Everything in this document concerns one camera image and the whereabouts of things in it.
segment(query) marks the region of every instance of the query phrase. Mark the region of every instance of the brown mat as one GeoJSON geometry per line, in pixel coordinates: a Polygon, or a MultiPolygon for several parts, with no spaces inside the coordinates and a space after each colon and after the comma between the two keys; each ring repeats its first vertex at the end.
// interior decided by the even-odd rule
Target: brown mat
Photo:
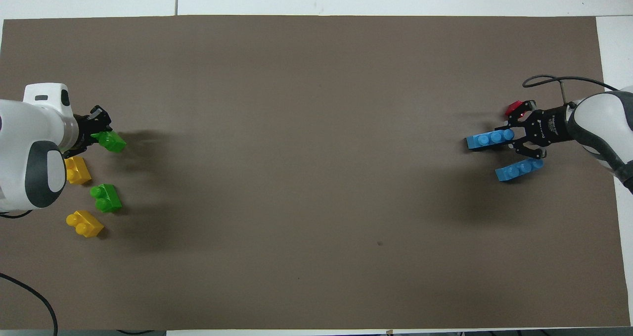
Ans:
{"type": "MultiPolygon", "coordinates": [[[[60,82],[129,143],[87,187],[0,221],[0,270],[62,329],[628,325],[613,181],[579,144],[513,183],[470,153],[534,74],[601,78],[594,18],[9,20],[0,96],[60,82]],[[105,226],[65,225],[88,209],[105,226]]],[[[570,83],[571,97],[601,91],[570,83]]],[[[0,329],[50,327],[0,283],[0,329]]]]}

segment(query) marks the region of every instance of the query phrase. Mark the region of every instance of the green block held by gripper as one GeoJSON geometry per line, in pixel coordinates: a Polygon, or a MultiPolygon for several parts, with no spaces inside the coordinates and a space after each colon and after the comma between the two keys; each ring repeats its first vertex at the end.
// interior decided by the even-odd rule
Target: green block held by gripper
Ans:
{"type": "Polygon", "coordinates": [[[115,186],[111,184],[101,184],[90,189],[90,196],[97,199],[94,205],[101,212],[115,212],[123,207],[118,198],[115,186]]]}
{"type": "Polygon", "coordinates": [[[103,131],[93,133],[90,137],[96,138],[97,142],[108,151],[119,153],[125,148],[126,142],[115,131],[103,131]]]}

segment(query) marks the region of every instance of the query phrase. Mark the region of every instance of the lego block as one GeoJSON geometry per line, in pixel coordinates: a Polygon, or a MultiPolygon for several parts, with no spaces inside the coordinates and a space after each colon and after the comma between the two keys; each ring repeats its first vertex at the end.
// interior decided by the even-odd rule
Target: lego block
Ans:
{"type": "Polygon", "coordinates": [[[518,163],[510,164],[507,167],[499,168],[495,170],[499,181],[513,180],[517,176],[525,175],[531,171],[536,171],[543,167],[542,159],[529,158],[521,160],[518,163]]]}
{"type": "Polygon", "coordinates": [[[86,162],[81,156],[72,156],[68,159],[64,159],[66,164],[66,179],[71,184],[85,184],[92,180],[92,176],[88,172],[86,162]]]}
{"type": "Polygon", "coordinates": [[[114,185],[101,184],[90,189],[90,195],[95,198],[95,206],[101,212],[115,212],[122,207],[114,185]]]}
{"type": "Polygon", "coordinates": [[[103,225],[90,212],[85,210],[78,210],[72,215],[68,215],[66,224],[73,226],[78,235],[86,238],[95,237],[103,230],[103,225]]]}
{"type": "Polygon", "coordinates": [[[120,153],[127,144],[115,131],[93,133],[90,137],[96,138],[105,149],[115,153],[120,153]]]}
{"type": "Polygon", "coordinates": [[[466,142],[468,143],[468,149],[477,149],[494,144],[502,144],[503,142],[511,141],[512,138],[514,138],[514,132],[511,129],[499,129],[466,137],[466,142]]]}

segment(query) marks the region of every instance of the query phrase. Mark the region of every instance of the cable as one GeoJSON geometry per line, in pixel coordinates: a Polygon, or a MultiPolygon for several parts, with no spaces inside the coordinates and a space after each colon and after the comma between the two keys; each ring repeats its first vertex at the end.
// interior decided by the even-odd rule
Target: cable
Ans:
{"type": "Polygon", "coordinates": [[[129,332],[129,331],[124,331],[124,330],[117,330],[119,331],[121,334],[126,334],[126,335],[142,335],[142,334],[148,334],[150,332],[153,332],[154,330],[145,330],[145,331],[138,331],[138,332],[129,332]]]}
{"type": "Polygon", "coordinates": [[[615,87],[613,87],[611,85],[607,85],[606,83],[603,83],[602,81],[589,79],[587,77],[582,77],[582,76],[554,76],[554,75],[546,75],[546,74],[534,75],[532,77],[529,77],[522,83],[521,86],[523,86],[524,88],[533,88],[535,86],[540,86],[540,85],[543,85],[543,84],[549,84],[549,83],[558,82],[558,84],[560,85],[561,95],[563,95],[563,103],[567,104],[567,97],[565,96],[565,85],[563,84],[563,80],[586,81],[588,83],[592,83],[592,84],[600,85],[600,86],[602,86],[604,88],[608,88],[609,90],[612,90],[612,91],[618,91],[618,89],[616,89],[615,87]],[[543,81],[538,81],[538,83],[528,84],[533,79],[540,79],[541,77],[547,77],[549,79],[543,80],[543,81]]]}
{"type": "Polygon", "coordinates": [[[19,214],[19,215],[6,215],[7,212],[0,212],[0,217],[4,217],[5,219],[19,219],[20,217],[27,216],[32,211],[33,210],[28,210],[27,212],[24,212],[23,214],[19,214]]]}
{"type": "Polygon", "coordinates": [[[40,299],[44,303],[46,309],[48,309],[48,312],[50,313],[50,318],[52,318],[52,336],[57,336],[57,316],[55,316],[55,311],[52,309],[52,306],[50,306],[48,300],[46,300],[46,298],[43,297],[42,294],[38,293],[38,291],[36,291],[35,289],[27,286],[26,284],[15,278],[9,277],[9,275],[0,273],[0,278],[8,280],[9,282],[16,284],[17,286],[26,289],[29,293],[33,294],[34,296],[36,296],[36,298],[40,299]]]}

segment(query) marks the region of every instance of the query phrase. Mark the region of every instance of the blue lego block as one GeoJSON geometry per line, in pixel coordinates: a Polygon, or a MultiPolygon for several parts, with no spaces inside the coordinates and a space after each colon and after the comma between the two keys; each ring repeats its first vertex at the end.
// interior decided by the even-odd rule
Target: blue lego block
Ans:
{"type": "Polygon", "coordinates": [[[468,143],[468,149],[477,149],[494,144],[501,144],[512,140],[512,138],[514,138],[514,132],[511,129],[498,129],[496,131],[466,137],[466,142],[468,143]]]}
{"type": "Polygon", "coordinates": [[[525,175],[531,171],[539,170],[543,167],[542,159],[529,158],[518,163],[510,164],[507,167],[495,169],[499,181],[513,180],[517,176],[525,175]]]}

